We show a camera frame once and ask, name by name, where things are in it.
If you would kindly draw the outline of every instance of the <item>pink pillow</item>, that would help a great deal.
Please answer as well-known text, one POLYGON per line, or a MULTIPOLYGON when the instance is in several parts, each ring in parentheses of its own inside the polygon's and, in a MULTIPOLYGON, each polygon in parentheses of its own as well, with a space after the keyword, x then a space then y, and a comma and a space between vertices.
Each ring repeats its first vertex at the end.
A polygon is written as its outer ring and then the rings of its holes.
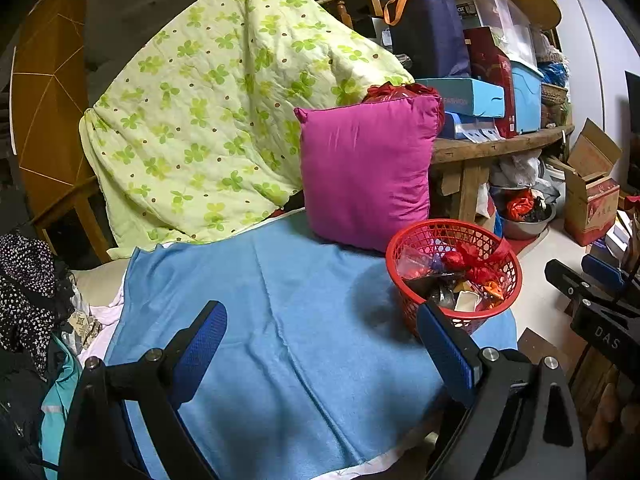
POLYGON ((429 216, 428 168, 444 124, 437 92, 294 111, 306 216, 316 234, 384 252, 396 232, 429 216))

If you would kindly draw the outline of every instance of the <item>clear plastic storage box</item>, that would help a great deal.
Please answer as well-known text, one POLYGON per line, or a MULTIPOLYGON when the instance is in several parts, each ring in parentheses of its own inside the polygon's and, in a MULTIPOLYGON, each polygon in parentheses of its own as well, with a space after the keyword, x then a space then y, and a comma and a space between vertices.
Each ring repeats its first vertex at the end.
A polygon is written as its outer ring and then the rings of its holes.
POLYGON ((512 61, 536 68, 526 15, 511 0, 455 0, 463 28, 489 27, 495 44, 512 61), (472 9, 475 4, 477 17, 472 9))

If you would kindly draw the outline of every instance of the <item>navy blue bag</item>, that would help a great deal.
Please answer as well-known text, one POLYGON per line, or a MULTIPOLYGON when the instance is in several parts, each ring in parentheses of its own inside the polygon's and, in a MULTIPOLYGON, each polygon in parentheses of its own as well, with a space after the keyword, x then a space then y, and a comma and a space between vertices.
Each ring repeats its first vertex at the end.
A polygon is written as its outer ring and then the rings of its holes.
POLYGON ((416 78, 470 77, 462 20, 454 0, 398 0, 396 17, 385 22, 391 31, 395 54, 407 54, 416 78))

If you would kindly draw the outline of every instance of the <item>wooden bench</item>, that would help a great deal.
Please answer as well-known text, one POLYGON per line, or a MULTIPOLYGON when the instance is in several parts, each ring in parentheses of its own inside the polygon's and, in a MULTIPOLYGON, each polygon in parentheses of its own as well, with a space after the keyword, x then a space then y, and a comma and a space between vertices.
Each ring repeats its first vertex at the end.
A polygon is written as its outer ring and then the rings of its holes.
POLYGON ((478 187, 489 180, 489 168, 497 157, 544 148, 562 139, 563 132, 568 137, 573 130, 571 124, 481 144, 468 140, 436 139, 430 175, 440 179, 442 195, 453 195, 450 216, 466 222, 474 221, 478 187))

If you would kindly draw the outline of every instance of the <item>metal screw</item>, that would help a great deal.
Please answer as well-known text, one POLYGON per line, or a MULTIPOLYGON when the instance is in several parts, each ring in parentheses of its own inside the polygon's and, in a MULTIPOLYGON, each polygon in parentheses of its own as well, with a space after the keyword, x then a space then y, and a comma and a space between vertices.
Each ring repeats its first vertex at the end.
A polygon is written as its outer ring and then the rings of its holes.
POLYGON ((558 368, 558 360, 555 357, 547 356, 544 362, 547 368, 551 368, 552 370, 558 368))
POLYGON ((84 366, 86 368, 89 368, 89 370, 95 370, 98 366, 100 366, 100 359, 92 355, 84 362, 84 366))
POLYGON ((495 348, 487 347, 482 350, 482 355, 488 361, 497 361, 498 357, 500 357, 500 352, 498 352, 495 348))
POLYGON ((152 348, 145 353, 145 359, 147 361, 156 362, 162 359, 162 350, 159 348, 152 348))

